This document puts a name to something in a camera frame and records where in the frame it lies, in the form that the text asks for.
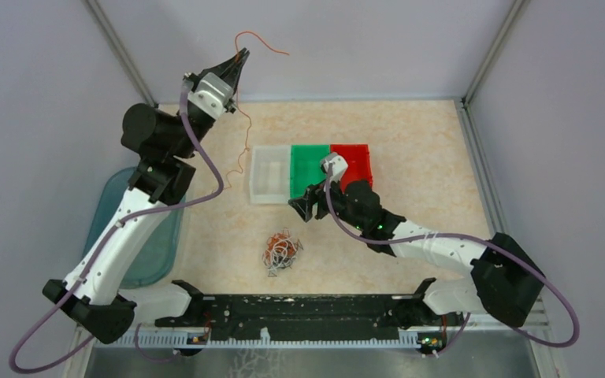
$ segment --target metal frame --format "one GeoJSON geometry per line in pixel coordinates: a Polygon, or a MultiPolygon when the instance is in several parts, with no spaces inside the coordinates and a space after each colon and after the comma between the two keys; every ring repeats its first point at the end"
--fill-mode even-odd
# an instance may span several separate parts
{"type": "MultiPolygon", "coordinates": [[[[120,62],[124,73],[133,84],[133,87],[143,98],[143,101],[153,106],[157,105],[149,88],[145,84],[144,79],[135,66],[135,63],[128,55],[128,51],[124,47],[124,44],[120,41],[117,33],[109,22],[107,15],[98,3],[98,0],[83,0],[83,3],[87,7],[88,12],[96,21],[98,28],[101,30],[101,33],[108,42],[110,49],[115,54],[115,58],[120,62]]],[[[528,4],[529,0],[514,0],[507,17],[505,18],[495,37],[495,40],[486,54],[484,61],[481,63],[477,73],[474,75],[467,93],[462,98],[455,100],[458,119],[460,120],[462,133],[466,142],[467,151],[470,155],[472,169],[479,187],[478,189],[481,196],[481,201],[483,203],[488,226],[491,232],[507,232],[508,227],[505,216],[503,215],[503,209],[495,188],[491,170],[488,166],[488,159],[486,158],[484,147],[481,142],[481,134],[477,128],[476,121],[472,116],[471,107],[473,100],[477,97],[477,93],[481,88],[481,85],[488,77],[491,68],[503,50],[503,47],[505,46],[514,26],[516,25],[516,22],[524,13],[528,4]]],[[[543,337],[545,339],[550,338],[552,337],[552,332],[548,326],[548,319],[546,317],[543,303],[539,301],[537,306],[538,309],[536,321],[529,324],[529,329],[538,337],[543,337]]],[[[490,317],[475,317],[471,325],[471,327],[468,327],[468,331],[494,330],[502,328],[508,329],[502,324],[497,324],[494,322],[494,320],[492,321],[490,317]]],[[[78,343],[87,335],[88,333],[83,329],[77,329],[72,347],[78,345],[78,343]]],[[[558,378],[569,376],[565,362],[559,350],[541,346],[533,342],[531,342],[531,347],[540,376],[557,376],[558,378]]],[[[64,376],[84,376],[90,353],[91,347],[85,348],[76,356],[69,359],[65,366],[64,376]]]]}
{"type": "Polygon", "coordinates": [[[131,56],[128,55],[126,47],[124,47],[124,44],[119,39],[117,32],[114,30],[106,13],[103,12],[103,8],[98,3],[98,0],[82,0],[82,3],[87,7],[87,11],[91,14],[94,21],[96,21],[98,29],[101,31],[101,34],[103,34],[103,38],[108,42],[115,58],[119,61],[119,64],[131,81],[131,84],[133,84],[135,90],[138,91],[138,94],[143,98],[144,102],[155,106],[156,101],[154,100],[154,97],[152,97],[150,88],[145,84],[145,80],[142,75],[140,75],[131,56]]]}

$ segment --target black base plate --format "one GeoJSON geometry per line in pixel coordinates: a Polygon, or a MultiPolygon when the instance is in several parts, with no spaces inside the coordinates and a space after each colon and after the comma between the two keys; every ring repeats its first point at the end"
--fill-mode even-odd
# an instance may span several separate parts
{"type": "MultiPolygon", "coordinates": [[[[191,296],[182,317],[156,321],[157,327],[204,327],[212,340],[259,340],[268,328],[273,341],[393,340],[400,328],[441,326],[441,317],[417,317],[427,309],[413,295],[203,295],[176,281],[191,296]]],[[[447,325],[462,318],[447,316],[447,325]]]]}

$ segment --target white rack strip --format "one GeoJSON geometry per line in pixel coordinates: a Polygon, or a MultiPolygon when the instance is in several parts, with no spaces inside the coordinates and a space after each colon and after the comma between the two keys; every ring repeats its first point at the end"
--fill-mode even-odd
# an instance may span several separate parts
{"type": "MultiPolygon", "coordinates": [[[[194,336],[201,336],[202,331],[147,329],[138,334],[138,344],[142,348],[174,348],[174,349],[418,349],[418,333],[400,331],[397,340],[333,340],[333,341],[272,341],[267,331],[261,334],[259,340],[208,341],[207,343],[192,344],[187,341],[194,336]]],[[[96,348],[133,348],[135,347],[135,331],[129,330],[116,342],[111,344],[96,343],[96,348]]]]}

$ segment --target teal plastic tray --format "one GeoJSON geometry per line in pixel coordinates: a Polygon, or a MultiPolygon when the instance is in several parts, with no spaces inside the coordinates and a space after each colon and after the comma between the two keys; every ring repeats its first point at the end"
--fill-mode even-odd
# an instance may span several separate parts
{"type": "MultiPolygon", "coordinates": [[[[115,211],[117,211],[121,197],[128,187],[128,178],[134,171],[135,168],[126,168],[117,172],[110,177],[103,188],[94,220],[91,222],[89,236],[84,245],[83,257],[89,252],[96,239],[110,222],[115,211]]],[[[120,285],[121,288],[135,289],[149,286],[170,273],[175,262],[181,221],[182,210],[172,211],[152,232],[131,267],[128,268],[126,275],[124,275],[120,285]]]]}

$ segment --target red container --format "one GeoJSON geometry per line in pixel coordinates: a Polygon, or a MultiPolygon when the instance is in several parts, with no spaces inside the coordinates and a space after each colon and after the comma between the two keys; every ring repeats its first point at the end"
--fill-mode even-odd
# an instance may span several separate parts
{"type": "Polygon", "coordinates": [[[330,152],[337,152],[349,164],[340,181],[342,191],[349,183],[358,180],[367,180],[372,187],[372,169],[369,167],[369,148],[366,144],[331,144],[330,152]]]}

